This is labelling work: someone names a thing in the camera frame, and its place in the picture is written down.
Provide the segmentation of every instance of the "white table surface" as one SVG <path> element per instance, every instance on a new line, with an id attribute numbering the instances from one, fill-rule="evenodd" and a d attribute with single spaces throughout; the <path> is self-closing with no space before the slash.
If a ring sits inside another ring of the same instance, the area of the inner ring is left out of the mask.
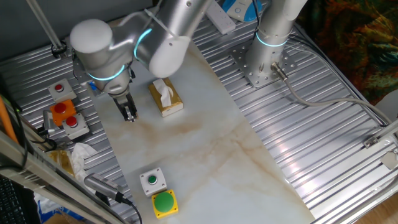
<path id="1" fill-rule="evenodd" d="M 144 223 L 314 221 L 194 44 L 170 77 L 184 109 L 166 118 L 147 87 L 155 77 L 139 62 L 132 67 L 136 122 L 124 121 L 108 95 L 91 97 Z M 139 180 L 156 167 L 179 207 L 161 220 Z"/>

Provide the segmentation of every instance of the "metal grating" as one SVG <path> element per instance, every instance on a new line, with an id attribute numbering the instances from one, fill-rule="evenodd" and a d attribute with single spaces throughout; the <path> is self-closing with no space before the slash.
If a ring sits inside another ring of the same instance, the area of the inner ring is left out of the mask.
<path id="1" fill-rule="evenodd" d="M 280 81 L 253 88 L 229 52 L 237 45 L 247 45 L 256 25 L 253 22 L 235 23 L 236 30 L 232 34 L 221 35 L 204 18 L 193 41 L 317 219 L 315 223 L 333 223 L 397 174 L 396 170 L 388 170 L 379 162 L 380 157 L 393 150 L 395 145 L 386 145 L 378 151 L 364 148 L 362 142 L 380 127 L 358 105 L 302 106 L 295 103 Z M 288 53 L 298 65 L 298 70 L 289 74 L 290 81 L 305 99 L 361 97 L 341 74 L 332 72 L 316 56 L 298 50 Z M 98 151 L 85 160 L 87 173 L 96 172 L 122 185 L 131 199 L 101 122 L 87 92 L 75 80 L 72 68 L 71 58 L 53 58 L 49 46 L 0 63 L 0 73 L 24 109 L 24 117 L 35 127 L 43 122 L 42 110 L 54 104 L 47 87 L 60 79 L 68 79 L 80 99 L 76 109 L 85 116 L 93 133 L 84 143 Z M 73 143 L 61 129 L 51 138 L 66 141 L 68 149 L 73 149 Z M 130 207 L 113 200 L 111 206 L 126 221 L 132 217 L 136 219 Z"/>
<path id="2" fill-rule="evenodd" d="M 50 106 L 55 104 L 47 87 L 66 78 L 80 99 L 79 104 L 75 105 L 76 110 L 85 117 L 92 132 L 92 136 L 87 137 L 83 143 L 89 144 L 98 151 L 97 154 L 85 160 L 85 170 L 88 174 L 96 172 L 123 186 L 125 196 L 132 200 L 126 180 L 90 97 L 73 76 L 71 57 L 65 60 L 55 59 L 50 46 L 47 46 L 1 62 L 0 73 L 3 74 L 12 96 L 22 107 L 22 115 L 36 128 L 41 127 L 43 123 L 42 111 L 49 110 Z M 63 130 L 58 128 L 50 138 L 58 142 L 67 142 L 67 148 L 70 151 L 73 150 L 74 143 L 66 137 Z M 132 223 L 137 220 L 136 212 L 130 206 L 118 204 L 114 200 L 110 200 L 110 203 L 112 209 L 125 221 Z"/>

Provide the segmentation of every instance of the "white box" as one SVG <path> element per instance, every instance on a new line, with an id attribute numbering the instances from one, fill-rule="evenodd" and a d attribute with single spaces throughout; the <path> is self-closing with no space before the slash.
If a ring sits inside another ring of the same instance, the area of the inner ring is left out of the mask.
<path id="1" fill-rule="evenodd" d="M 65 130 L 65 133 L 67 134 L 67 136 L 70 140 L 73 140 L 77 137 L 80 137 L 80 136 L 90 132 L 90 129 L 88 128 L 88 125 L 87 125 L 83 115 L 78 113 L 78 114 L 74 115 L 73 117 L 75 117 L 77 120 L 77 125 L 74 128 L 67 125 L 66 120 L 62 121 L 63 129 Z"/>
<path id="2" fill-rule="evenodd" d="M 57 85 L 61 85 L 62 89 L 56 90 L 55 87 Z M 56 103 L 61 103 L 65 100 L 72 100 L 77 97 L 66 78 L 50 85 L 49 92 Z"/>
<path id="3" fill-rule="evenodd" d="M 156 182 L 153 184 L 150 183 L 150 177 L 156 177 Z M 141 174 L 139 178 L 141 181 L 142 189 L 144 189 L 144 193 L 147 197 L 167 190 L 166 180 L 164 179 L 160 167 Z"/>
<path id="4" fill-rule="evenodd" d="M 221 34 L 224 35 L 235 30 L 236 24 L 216 1 L 213 0 L 210 4 L 206 11 L 206 15 Z"/>

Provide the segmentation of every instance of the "metal base plate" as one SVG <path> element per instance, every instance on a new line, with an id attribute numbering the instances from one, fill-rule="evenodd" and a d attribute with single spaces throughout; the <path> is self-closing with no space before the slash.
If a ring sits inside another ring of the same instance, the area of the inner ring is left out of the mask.
<path id="1" fill-rule="evenodd" d="M 251 68 L 246 63 L 246 52 L 250 47 L 251 42 L 246 42 L 241 45 L 236 46 L 232 52 L 231 56 L 235 59 L 236 64 L 242 71 L 243 75 L 249 80 L 249 82 L 255 87 L 260 88 L 265 85 L 270 84 L 279 76 L 272 72 L 270 74 L 260 73 L 258 68 Z M 286 74 L 290 74 L 296 71 L 297 64 L 292 60 L 287 52 L 284 50 L 282 52 L 282 65 L 279 65 Z"/>

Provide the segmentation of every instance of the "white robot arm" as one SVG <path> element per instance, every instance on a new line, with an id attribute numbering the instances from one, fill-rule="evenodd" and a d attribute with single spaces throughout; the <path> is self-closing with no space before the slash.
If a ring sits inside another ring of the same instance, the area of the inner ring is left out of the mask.
<path id="1" fill-rule="evenodd" d="M 127 64 L 136 58 L 159 78 L 175 73 L 183 62 L 192 35 L 212 0 L 163 0 L 151 12 L 135 12 L 119 26 L 90 19 L 77 24 L 70 42 L 96 86 L 107 92 L 126 121 L 135 121 L 137 110 L 129 93 Z M 284 43 L 307 0 L 273 0 L 248 51 L 259 75 L 279 62 Z"/>

